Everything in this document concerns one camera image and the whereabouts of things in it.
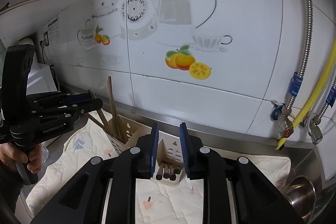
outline cloth mat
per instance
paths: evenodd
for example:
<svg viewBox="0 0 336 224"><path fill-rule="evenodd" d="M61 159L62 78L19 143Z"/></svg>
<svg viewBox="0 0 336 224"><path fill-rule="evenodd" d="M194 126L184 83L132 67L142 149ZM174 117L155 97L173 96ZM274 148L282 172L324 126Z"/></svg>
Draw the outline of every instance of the cloth mat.
<svg viewBox="0 0 336 224"><path fill-rule="evenodd" d="M104 112L107 119L111 114ZM97 112L91 112L100 121ZM236 159L243 155L212 148L221 156ZM47 167L44 177L35 185L26 202L36 215L63 185L94 156L103 159L117 157L105 132L91 120L75 132L64 144L63 154ZM291 167L290 159L277 156L248 157L278 188L284 186ZM184 176L177 186L154 180L136 180L136 224L201 224L203 218L203 180Z"/></svg>

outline orange fruit decal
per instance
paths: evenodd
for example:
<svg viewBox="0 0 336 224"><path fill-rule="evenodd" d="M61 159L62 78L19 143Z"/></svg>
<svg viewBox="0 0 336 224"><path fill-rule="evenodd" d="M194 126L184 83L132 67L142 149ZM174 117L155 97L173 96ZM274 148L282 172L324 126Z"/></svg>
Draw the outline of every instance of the orange fruit decal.
<svg viewBox="0 0 336 224"><path fill-rule="evenodd" d="M176 51L168 51L165 58L167 66L172 69L189 70L190 65L196 62L189 48L190 45L183 45Z"/></svg>
<svg viewBox="0 0 336 224"><path fill-rule="evenodd" d="M110 44L110 38L109 38L109 36L108 35L103 35L102 36L102 43L105 45L105 46L107 46L108 44Z"/></svg>
<svg viewBox="0 0 336 224"><path fill-rule="evenodd" d="M196 62L191 64L189 74L197 80L204 80L210 76L211 69L206 64Z"/></svg>
<svg viewBox="0 0 336 224"><path fill-rule="evenodd" d="M177 69L176 64L175 64L175 58L176 58L177 54L173 54L170 58L165 58L166 64L168 67L172 68L172 69Z"/></svg>
<svg viewBox="0 0 336 224"><path fill-rule="evenodd" d="M99 33L95 35L94 39L98 44L100 44L103 41L103 36Z"/></svg>
<svg viewBox="0 0 336 224"><path fill-rule="evenodd" d="M193 56L185 56L184 54L177 54L175 57L176 67L181 70L189 70L192 63L195 63L196 60Z"/></svg>
<svg viewBox="0 0 336 224"><path fill-rule="evenodd" d="M100 43L103 43L104 45L108 45L110 44L110 38L105 35L105 34L100 34L101 31L103 31L104 29L103 28L100 28L99 25L97 24L97 27L96 27L96 35L94 36L94 40L100 44Z"/></svg>

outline white utensil holder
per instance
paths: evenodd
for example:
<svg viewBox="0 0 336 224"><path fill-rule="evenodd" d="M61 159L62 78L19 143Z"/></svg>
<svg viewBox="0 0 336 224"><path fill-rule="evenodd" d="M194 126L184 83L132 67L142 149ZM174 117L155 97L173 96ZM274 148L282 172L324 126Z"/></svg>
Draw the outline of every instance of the white utensil holder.
<svg viewBox="0 0 336 224"><path fill-rule="evenodd" d="M120 155L123 151L136 146L139 137L150 134L152 128L141 124L139 122L130 120L126 117L120 116L121 127L127 134L128 141L126 144L121 143L114 137L111 137L107 134L111 144L115 151ZM155 178L161 162L165 162L169 165L178 166L181 168L181 173L176 175L176 180L171 181L170 179L162 178L162 180L157 180ZM180 138L174 135L159 131L159 144L157 146L157 157L155 172L153 175L153 180L157 182L168 184L168 185L178 185L184 174L184 164L181 150Z"/></svg>

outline wooden chopstick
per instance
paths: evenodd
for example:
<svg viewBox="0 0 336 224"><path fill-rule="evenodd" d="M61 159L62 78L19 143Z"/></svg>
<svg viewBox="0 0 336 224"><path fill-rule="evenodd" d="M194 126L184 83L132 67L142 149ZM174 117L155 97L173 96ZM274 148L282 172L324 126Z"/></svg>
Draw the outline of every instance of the wooden chopstick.
<svg viewBox="0 0 336 224"><path fill-rule="evenodd" d="M112 123L113 123L113 126L116 128L120 138L123 139L124 144L125 144L128 141L128 137L126 135L126 132L124 132L123 128L121 127L120 117L117 114L116 105L114 103L114 98L113 98L113 93L112 93L112 78L111 78L111 76L108 76L107 86L109 88L110 107L111 107L111 113L112 113Z"/></svg>
<svg viewBox="0 0 336 224"><path fill-rule="evenodd" d="M104 131L107 131L105 126L99 122L95 117L93 117L90 113L84 113L84 115L89 118L91 121L93 121L97 126L99 126L101 129L103 129Z"/></svg>
<svg viewBox="0 0 336 224"><path fill-rule="evenodd" d="M96 99L96 95L91 91L91 90L88 90L88 92L91 94L91 97L93 99ZM103 125L105 126L106 128L106 132L112 136L113 138L116 138L118 140L118 136L114 133L113 129L111 128L110 124L108 123L108 121L106 120L105 118L105 115L103 113L103 111L101 109L98 109L97 110L97 113L99 115L99 118L101 119L101 121L103 122Z"/></svg>

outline paper notice on wall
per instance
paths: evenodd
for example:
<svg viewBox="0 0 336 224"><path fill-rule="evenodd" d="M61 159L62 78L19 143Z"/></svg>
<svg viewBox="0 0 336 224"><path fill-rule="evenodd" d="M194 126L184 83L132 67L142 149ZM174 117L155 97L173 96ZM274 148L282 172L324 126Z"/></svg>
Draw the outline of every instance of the paper notice on wall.
<svg viewBox="0 0 336 224"><path fill-rule="evenodd" d="M59 27L57 17L48 24L49 43L59 39Z"/></svg>

